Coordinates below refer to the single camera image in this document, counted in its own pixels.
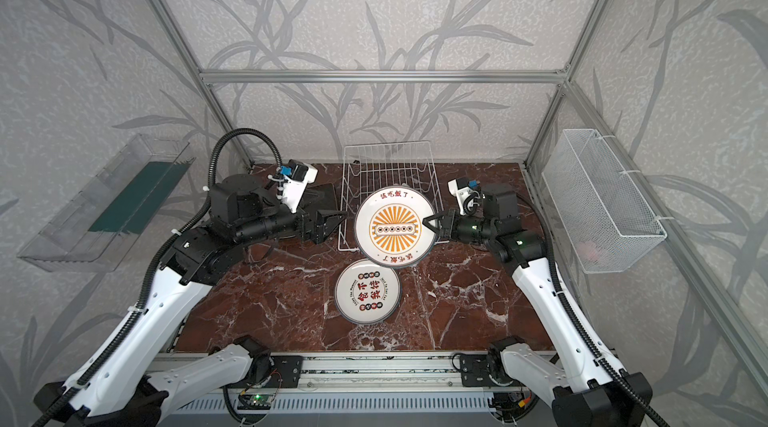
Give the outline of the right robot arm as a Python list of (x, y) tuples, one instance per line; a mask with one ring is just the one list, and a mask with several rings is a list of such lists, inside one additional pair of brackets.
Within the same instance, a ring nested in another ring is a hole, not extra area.
[(518, 337), (488, 350), (499, 385), (520, 383), (547, 404), (559, 426), (640, 426), (651, 419), (652, 388), (604, 345), (561, 278), (548, 230), (523, 227), (520, 205), (533, 203), (506, 184), (449, 182), (458, 206), (423, 219), (439, 237), (482, 245), (533, 307), (558, 356), (547, 360)]

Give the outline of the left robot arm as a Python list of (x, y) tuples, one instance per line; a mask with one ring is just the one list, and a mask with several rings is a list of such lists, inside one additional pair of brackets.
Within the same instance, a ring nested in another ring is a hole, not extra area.
[(36, 425), (155, 426), (219, 387), (268, 375), (267, 347), (249, 336), (179, 371), (150, 374), (160, 348), (193, 308), (240, 264), (248, 248), (282, 237), (323, 243), (345, 217), (330, 184), (313, 184), (305, 164), (281, 167), (277, 190), (237, 174), (210, 179), (202, 209), (152, 258), (124, 319), (93, 356), (64, 382), (44, 385)]

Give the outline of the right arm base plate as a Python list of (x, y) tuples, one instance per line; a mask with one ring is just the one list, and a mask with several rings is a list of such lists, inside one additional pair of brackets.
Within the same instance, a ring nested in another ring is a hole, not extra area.
[(457, 352), (451, 357), (452, 366), (461, 376), (463, 387), (483, 388), (523, 388), (518, 380), (502, 380), (497, 382), (490, 371), (487, 353), (472, 354)]

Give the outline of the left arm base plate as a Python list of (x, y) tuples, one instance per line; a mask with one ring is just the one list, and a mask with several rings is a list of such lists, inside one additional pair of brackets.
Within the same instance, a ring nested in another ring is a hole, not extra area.
[(253, 361), (244, 378), (230, 383), (228, 388), (296, 388), (302, 363), (303, 357), (299, 355), (261, 356)]

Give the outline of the white round plate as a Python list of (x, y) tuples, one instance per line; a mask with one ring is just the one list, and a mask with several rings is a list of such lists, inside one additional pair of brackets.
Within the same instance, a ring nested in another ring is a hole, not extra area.
[(405, 185), (384, 187), (360, 205), (354, 221), (358, 250), (372, 262), (393, 269), (416, 265), (437, 241), (423, 224), (435, 210), (419, 191)]
[(358, 325), (383, 322), (397, 310), (400, 298), (401, 282), (397, 272), (368, 259), (346, 267), (334, 290), (341, 315)]

